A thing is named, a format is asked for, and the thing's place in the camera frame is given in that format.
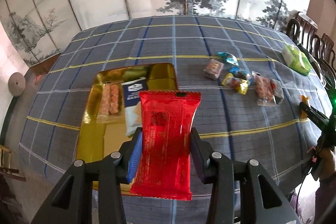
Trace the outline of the person right hand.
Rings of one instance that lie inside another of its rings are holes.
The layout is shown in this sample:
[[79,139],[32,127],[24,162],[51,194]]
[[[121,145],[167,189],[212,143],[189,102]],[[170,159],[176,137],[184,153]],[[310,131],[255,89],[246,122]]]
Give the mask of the person right hand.
[[323,148],[319,153],[319,156],[322,159],[319,180],[323,181],[331,178],[331,176],[335,174],[335,148]]

